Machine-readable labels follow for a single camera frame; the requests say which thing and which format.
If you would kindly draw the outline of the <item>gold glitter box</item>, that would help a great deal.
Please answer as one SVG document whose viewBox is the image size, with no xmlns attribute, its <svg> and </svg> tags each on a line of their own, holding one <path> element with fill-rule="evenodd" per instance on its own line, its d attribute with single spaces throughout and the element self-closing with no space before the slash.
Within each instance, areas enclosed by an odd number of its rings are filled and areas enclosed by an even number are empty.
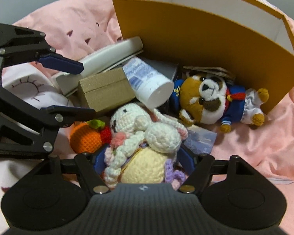
<svg viewBox="0 0 294 235">
<path fill-rule="evenodd" d="M 77 96 L 84 108 L 98 116 L 114 110 L 135 98 L 134 91 L 121 67 L 81 79 Z"/>
</svg>

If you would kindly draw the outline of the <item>white crochet bunny doll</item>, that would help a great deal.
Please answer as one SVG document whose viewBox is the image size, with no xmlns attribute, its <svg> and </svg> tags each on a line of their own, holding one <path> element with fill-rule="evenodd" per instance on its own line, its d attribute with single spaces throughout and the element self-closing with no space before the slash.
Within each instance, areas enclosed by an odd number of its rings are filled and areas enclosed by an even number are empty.
<svg viewBox="0 0 294 235">
<path fill-rule="evenodd" d="M 168 183 L 177 189 L 187 176 L 175 168 L 188 131 L 184 125 L 136 103 L 118 108 L 110 120 L 112 140 L 104 153 L 103 179 L 118 183 Z"/>
</svg>

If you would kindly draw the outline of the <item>orange cardboard box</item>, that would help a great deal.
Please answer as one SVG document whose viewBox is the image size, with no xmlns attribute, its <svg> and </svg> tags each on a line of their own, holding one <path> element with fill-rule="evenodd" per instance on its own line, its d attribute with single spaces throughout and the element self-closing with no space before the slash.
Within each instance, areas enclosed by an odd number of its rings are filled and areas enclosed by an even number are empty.
<svg viewBox="0 0 294 235">
<path fill-rule="evenodd" d="M 294 86 L 294 34 L 257 0 L 113 0 L 124 38 L 146 55 L 184 66 L 219 66 L 247 88 L 266 88 L 269 112 Z"/>
</svg>

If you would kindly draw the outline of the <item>small plastic bag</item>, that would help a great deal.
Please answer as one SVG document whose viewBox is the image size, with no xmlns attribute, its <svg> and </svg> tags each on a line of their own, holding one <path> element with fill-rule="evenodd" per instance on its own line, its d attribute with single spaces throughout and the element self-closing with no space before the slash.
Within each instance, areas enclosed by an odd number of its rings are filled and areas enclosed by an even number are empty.
<svg viewBox="0 0 294 235">
<path fill-rule="evenodd" d="M 210 154 L 217 138 L 217 133 L 192 125 L 187 128 L 188 138 L 184 145 L 194 154 Z"/>
</svg>

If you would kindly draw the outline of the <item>white lotion tube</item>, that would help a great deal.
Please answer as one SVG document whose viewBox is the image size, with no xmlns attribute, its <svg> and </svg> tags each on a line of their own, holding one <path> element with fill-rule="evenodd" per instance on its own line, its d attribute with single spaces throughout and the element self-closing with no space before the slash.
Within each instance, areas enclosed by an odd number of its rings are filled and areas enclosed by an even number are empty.
<svg viewBox="0 0 294 235">
<path fill-rule="evenodd" d="M 122 69 L 136 99 L 147 108 L 158 108 L 171 96 L 174 82 L 140 58 L 131 58 Z"/>
</svg>

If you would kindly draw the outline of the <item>plush dog sailor outfit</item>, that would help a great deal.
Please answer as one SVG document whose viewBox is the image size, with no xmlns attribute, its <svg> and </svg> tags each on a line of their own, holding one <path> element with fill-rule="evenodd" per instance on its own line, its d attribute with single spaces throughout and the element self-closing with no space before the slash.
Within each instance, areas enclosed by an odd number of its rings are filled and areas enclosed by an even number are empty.
<svg viewBox="0 0 294 235">
<path fill-rule="evenodd" d="M 233 123 L 262 126 L 261 106 L 269 100 L 265 88 L 246 89 L 231 85 L 217 75 L 199 73 L 175 81 L 170 106 L 187 125 L 212 125 L 220 122 L 220 131 L 228 133 Z"/>
</svg>

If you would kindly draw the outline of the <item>orange crochet fruit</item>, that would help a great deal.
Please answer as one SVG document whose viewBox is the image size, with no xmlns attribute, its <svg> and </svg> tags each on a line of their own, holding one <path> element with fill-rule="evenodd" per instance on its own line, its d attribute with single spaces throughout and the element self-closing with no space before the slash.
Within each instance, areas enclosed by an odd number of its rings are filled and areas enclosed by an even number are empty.
<svg viewBox="0 0 294 235">
<path fill-rule="evenodd" d="M 75 125 L 69 143 L 75 153 L 94 153 L 102 145 L 109 144 L 111 139 L 110 127 L 102 120 L 93 119 Z"/>
</svg>

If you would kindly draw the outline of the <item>white case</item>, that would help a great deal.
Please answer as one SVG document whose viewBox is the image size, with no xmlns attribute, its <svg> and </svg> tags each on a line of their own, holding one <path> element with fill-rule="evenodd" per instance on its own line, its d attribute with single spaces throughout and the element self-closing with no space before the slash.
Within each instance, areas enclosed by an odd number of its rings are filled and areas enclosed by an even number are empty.
<svg viewBox="0 0 294 235">
<path fill-rule="evenodd" d="M 105 46 L 80 60 L 84 65 L 83 72 L 77 75 L 58 72 L 51 77 L 51 82 L 64 96 L 69 96 L 77 89 L 81 79 L 108 71 L 142 51 L 143 43 L 140 37 Z"/>
</svg>

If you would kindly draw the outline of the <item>pink cloud bedsheet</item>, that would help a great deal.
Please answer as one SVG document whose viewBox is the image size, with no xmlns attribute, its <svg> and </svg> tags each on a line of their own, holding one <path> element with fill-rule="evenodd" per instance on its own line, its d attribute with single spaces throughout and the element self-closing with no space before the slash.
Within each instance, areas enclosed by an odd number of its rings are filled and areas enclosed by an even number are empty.
<svg viewBox="0 0 294 235">
<path fill-rule="evenodd" d="M 80 60 L 116 42 L 121 33 L 113 0 L 57 0 L 43 6 L 15 25 L 46 33 L 50 45 L 65 57 Z M 51 83 L 54 70 L 39 63 L 4 69 L 3 86 L 36 108 L 72 106 Z M 258 129 L 237 124 L 217 137 L 212 154 L 217 159 L 240 155 L 269 178 L 285 195 L 287 211 L 281 227 L 294 234 L 294 88 L 268 115 Z M 0 202 L 7 189 L 36 165 L 35 160 L 0 158 Z M 8 228 L 0 209 L 0 234 Z"/>
</svg>

